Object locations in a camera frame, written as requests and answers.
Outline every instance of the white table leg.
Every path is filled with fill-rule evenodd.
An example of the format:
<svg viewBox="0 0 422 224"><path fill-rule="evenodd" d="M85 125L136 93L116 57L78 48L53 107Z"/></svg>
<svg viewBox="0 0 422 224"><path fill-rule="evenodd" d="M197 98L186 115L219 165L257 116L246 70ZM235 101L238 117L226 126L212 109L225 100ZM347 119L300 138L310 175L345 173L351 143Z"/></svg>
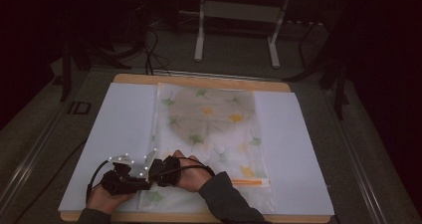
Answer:
<svg viewBox="0 0 422 224"><path fill-rule="evenodd" d="M278 69L280 67L279 55L277 54L276 40L279 36L280 28L282 27L283 19L285 18L286 10L288 8L290 0L285 0L283 2L283 7L280 9L279 18L277 19L276 29L273 33L273 36L268 38L268 47L270 49L271 63L273 68Z"/></svg>
<svg viewBox="0 0 422 224"><path fill-rule="evenodd" d="M201 0L199 5L199 31L198 38L196 39L196 49L195 49L195 62L202 61L202 51L204 50L204 6L205 0Z"/></svg>

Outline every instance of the desk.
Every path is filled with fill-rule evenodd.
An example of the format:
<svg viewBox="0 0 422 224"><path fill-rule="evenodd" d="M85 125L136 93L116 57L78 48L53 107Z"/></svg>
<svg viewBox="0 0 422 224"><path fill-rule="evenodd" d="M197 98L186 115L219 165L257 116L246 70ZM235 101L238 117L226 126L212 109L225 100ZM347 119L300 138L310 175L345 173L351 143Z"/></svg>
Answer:
<svg viewBox="0 0 422 224"><path fill-rule="evenodd" d="M264 148L264 153L274 186L276 212L264 213L265 218L275 223L326 223L333 215L332 204L306 131L301 109L295 95L290 93L290 88L286 84L118 75L109 87L96 123L59 207L64 220L75 221L79 218L85 206L87 183L102 161L111 155L128 152L136 163L142 163L143 156L148 153L152 134L152 111L155 104L156 84L159 82L257 91L255 92L257 114L262 116L262 120L265 120L260 123L263 145L273 143ZM281 110L281 107L292 108ZM113 213L112 220L121 222L217 222L210 213L171 213L171 210L169 213L141 213L137 210L137 202L138 198L135 197L122 204Z"/></svg>
<svg viewBox="0 0 422 224"><path fill-rule="evenodd" d="M276 48L276 40L283 24L290 0L283 0L279 7L251 5L212 0L200 0L199 28L196 40L194 60L202 61L202 53L205 40L204 19L205 17L230 18L258 22L274 23L275 28L268 37L268 46L273 68L280 67L279 56Z"/></svg>

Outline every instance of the gray sleeve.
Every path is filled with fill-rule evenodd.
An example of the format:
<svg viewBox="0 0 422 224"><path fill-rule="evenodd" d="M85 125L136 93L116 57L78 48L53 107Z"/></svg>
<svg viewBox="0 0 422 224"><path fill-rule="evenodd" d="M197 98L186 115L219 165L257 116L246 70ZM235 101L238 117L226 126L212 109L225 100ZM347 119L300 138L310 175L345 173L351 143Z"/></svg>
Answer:
<svg viewBox="0 0 422 224"><path fill-rule="evenodd" d="M78 220L78 224L109 224L111 216L101 211L85 208Z"/></svg>
<svg viewBox="0 0 422 224"><path fill-rule="evenodd" d="M249 206L239 191L233 187L226 172L220 172L208 180L198 191L208 209L219 220L237 222L265 221L263 215Z"/></svg>

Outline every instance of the hand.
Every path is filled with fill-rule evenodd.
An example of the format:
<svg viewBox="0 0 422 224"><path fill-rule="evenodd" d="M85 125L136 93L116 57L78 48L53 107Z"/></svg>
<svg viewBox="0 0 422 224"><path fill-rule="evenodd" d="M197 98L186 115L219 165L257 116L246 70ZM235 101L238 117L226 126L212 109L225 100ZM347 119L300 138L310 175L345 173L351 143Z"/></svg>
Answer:
<svg viewBox="0 0 422 224"><path fill-rule="evenodd" d="M88 200L87 207L96 209L106 214L111 214L115 208L121 203L132 198L134 193L111 196L102 185L98 185L91 192L90 199Z"/></svg>
<svg viewBox="0 0 422 224"><path fill-rule="evenodd" d="M173 153L174 157L185 157L180 150L176 150ZM198 160L194 155L189 156L189 158ZM190 166L190 165L198 165L196 161L192 161L189 159L179 159L180 166ZM204 185L211 178L211 174L209 174L203 168L187 168L182 170L180 175L180 180L177 182L176 186L186 191L190 192L197 192L199 189Z"/></svg>

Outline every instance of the black cable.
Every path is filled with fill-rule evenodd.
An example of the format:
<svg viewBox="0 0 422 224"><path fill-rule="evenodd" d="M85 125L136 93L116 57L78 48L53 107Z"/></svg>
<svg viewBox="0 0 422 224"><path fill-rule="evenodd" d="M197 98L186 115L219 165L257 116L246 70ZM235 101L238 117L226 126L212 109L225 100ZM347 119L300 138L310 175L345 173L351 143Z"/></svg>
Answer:
<svg viewBox="0 0 422 224"><path fill-rule="evenodd" d="M154 71L152 69L150 58L151 58L151 55L152 55L153 51L155 50L155 47L156 47L156 45L158 43L158 35L154 31L152 31L150 29L148 29L148 32L152 33L155 36L155 43L152 46L152 48L150 49L150 52L148 51L148 46L145 43L145 52L146 52L146 55L147 55L146 56L146 61L145 61L145 72L148 75L148 69L150 69L151 74L154 75Z"/></svg>
<svg viewBox="0 0 422 224"><path fill-rule="evenodd" d="M165 175L165 174L168 174L168 173L172 173L172 172L175 172L175 171L181 171L181 170L185 170L185 169L189 169L189 168L202 168L202 169L205 169L205 170L208 171L207 166L203 166L203 165L189 165L189 166L182 166L182 167L179 167L179 168L175 168L173 170L161 172L161 173L157 174L157 176L161 176L161 175Z"/></svg>
<svg viewBox="0 0 422 224"><path fill-rule="evenodd" d="M106 165L108 163L108 160L102 162L102 164L100 164L100 166L97 168L97 170L94 172L93 177L91 178L91 182L88 184L87 186L87 195L86 195L86 199L85 202L88 202L88 199L90 198L91 195L91 191L93 190L93 184L94 181L96 180L97 174L99 173L99 171L103 168L104 165Z"/></svg>
<svg viewBox="0 0 422 224"><path fill-rule="evenodd" d="M214 171L209 167L209 166L205 166L202 162L189 158L189 157L177 157L178 159L187 159L187 160L191 160L191 161L195 161L197 163L199 163L200 165L188 165L188 166L182 166L179 168L175 168L173 170L169 170L169 171L165 171L165 172L161 172L159 174L157 174L157 176L161 176L161 175L165 175L168 173L172 173L175 171L181 171L181 170L185 170L185 169L189 169L189 168L202 168L205 169L209 174L211 174L211 176L215 176Z"/></svg>
<svg viewBox="0 0 422 224"><path fill-rule="evenodd" d="M85 143L87 143L87 140L85 139L83 142L81 142L81 144L79 144L73 151L72 153L66 158L66 160L62 163L62 165L59 167L59 169L57 170L57 172L54 174L54 176L50 179L50 181L47 183L47 185L43 188L43 190L41 190L41 192L37 195L36 198L34 198L34 200L32 200L32 202L21 212L21 214L18 216L18 218L15 220L15 222L13 222L14 224L18 223L22 217L25 216L25 214L27 213L27 211L29 209L31 209L31 207L35 204L35 202L46 192L46 190L50 187L50 185L53 183L53 181L56 179L56 177L59 175L59 173L62 171L63 167L68 163L69 159L71 159L71 157L75 154L75 152L78 151L78 149L80 149Z"/></svg>
<svg viewBox="0 0 422 224"><path fill-rule="evenodd" d="M159 56L159 55L157 55L156 53L151 53L151 55L153 55L153 57L154 57L154 59L155 59L155 61L160 65L159 67L157 67L157 68L152 68L153 70L155 70L155 69L159 69L159 68L162 68L167 74L168 74L168 76L170 76L171 77L171 74L170 74L170 72L168 71L168 69L167 69L167 67L168 67L168 65L170 64L170 60L168 60L167 58L165 58L165 57L162 57L162 56ZM160 58L160 59L164 59L166 62L167 62L167 64L165 64L165 65L163 65L160 61L159 61L159 59L158 58Z"/></svg>

